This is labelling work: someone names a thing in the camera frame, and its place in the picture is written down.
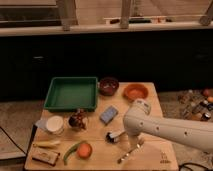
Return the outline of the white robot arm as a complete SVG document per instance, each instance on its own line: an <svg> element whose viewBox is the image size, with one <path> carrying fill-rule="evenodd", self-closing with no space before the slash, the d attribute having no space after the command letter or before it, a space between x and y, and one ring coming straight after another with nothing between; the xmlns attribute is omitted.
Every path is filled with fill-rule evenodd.
<svg viewBox="0 0 213 171"><path fill-rule="evenodd" d="M123 126L128 136L141 133L213 153L213 123L171 119L150 115L151 104L136 99L124 114Z"/></svg>

